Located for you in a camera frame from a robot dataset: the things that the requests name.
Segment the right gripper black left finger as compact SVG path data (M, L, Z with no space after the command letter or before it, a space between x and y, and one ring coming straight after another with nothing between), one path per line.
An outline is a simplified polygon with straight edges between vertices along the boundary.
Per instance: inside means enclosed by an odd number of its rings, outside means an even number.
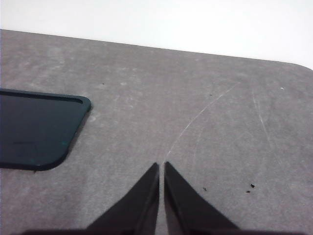
M85 229L28 230L24 235L154 235L159 165L154 163L118 202Z

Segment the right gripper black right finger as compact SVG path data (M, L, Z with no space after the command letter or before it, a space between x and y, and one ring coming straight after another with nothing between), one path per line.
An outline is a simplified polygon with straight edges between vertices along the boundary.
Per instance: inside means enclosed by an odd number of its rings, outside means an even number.
M164 165L164 197L184 235L300 235L286 231L242 230L205 201L170 162Z

